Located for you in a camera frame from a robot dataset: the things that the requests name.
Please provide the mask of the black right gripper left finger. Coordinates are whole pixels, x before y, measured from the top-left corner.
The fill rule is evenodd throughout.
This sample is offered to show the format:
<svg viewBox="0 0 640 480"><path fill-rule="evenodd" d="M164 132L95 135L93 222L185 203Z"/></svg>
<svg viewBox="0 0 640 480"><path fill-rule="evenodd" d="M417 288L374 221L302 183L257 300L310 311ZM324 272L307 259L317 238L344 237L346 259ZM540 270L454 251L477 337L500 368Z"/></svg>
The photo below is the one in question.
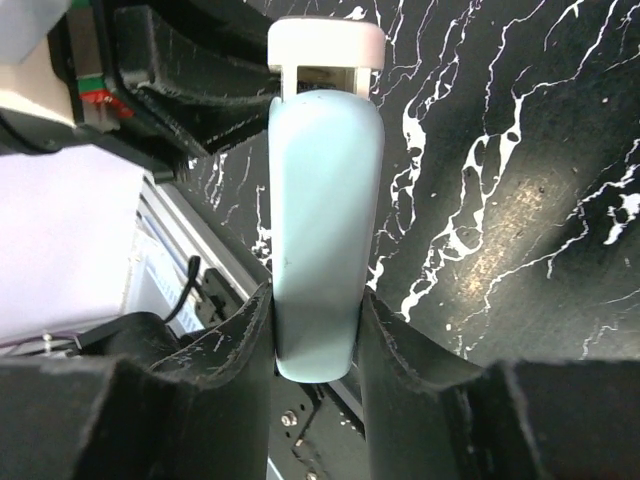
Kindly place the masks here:
<svg viewBox="0 0 640 480"><path fill-rule="evenodd" d="M1 361L5 479L263 479L272 289L161 359Z"/></svg>

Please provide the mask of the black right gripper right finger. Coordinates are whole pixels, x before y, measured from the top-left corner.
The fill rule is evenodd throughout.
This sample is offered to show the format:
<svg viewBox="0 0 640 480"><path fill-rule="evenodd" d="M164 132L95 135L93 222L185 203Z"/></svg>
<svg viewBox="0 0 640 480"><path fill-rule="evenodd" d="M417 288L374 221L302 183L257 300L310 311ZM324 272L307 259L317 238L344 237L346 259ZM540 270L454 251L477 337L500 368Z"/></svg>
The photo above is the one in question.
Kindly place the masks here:
<svg viewBox="0 0 640 480"><path fill-rule="evenodd" d="M375 479L635 479L634 360L479 367L363 298L358 367Z"/></svg>

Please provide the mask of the light blue stapler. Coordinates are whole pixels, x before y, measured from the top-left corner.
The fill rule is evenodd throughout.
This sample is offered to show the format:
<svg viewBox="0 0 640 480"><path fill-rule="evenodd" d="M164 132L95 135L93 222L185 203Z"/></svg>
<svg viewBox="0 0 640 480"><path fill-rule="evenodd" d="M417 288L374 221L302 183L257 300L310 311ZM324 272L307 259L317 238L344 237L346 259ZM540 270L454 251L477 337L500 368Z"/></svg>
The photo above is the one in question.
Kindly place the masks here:
<svg viewBox="0 0 640 480"><path fill-rule="evenodd" d="M370 98L386 37L365 21L284 17L268 31L281 80L268 121L276 364L326 383L351 367L385 131Z"/></svg>

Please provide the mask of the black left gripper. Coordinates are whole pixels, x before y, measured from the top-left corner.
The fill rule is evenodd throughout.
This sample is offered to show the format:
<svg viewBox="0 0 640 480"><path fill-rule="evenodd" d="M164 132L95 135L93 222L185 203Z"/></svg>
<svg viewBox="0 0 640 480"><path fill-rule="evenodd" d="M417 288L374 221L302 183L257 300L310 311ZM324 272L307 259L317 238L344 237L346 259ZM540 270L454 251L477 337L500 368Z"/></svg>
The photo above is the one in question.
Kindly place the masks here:
<svg viewBox="0 0 640 480"><path fill-rule="evenodd" d="M2 2L2 155L93 145L155 180L183 180L188 156L174 138L214 153L265 128L279 91L266 65L271 18L252 7L117 7L114 36L104 7ZM118 75L138 103L116 83L114 39Z"/></svg>

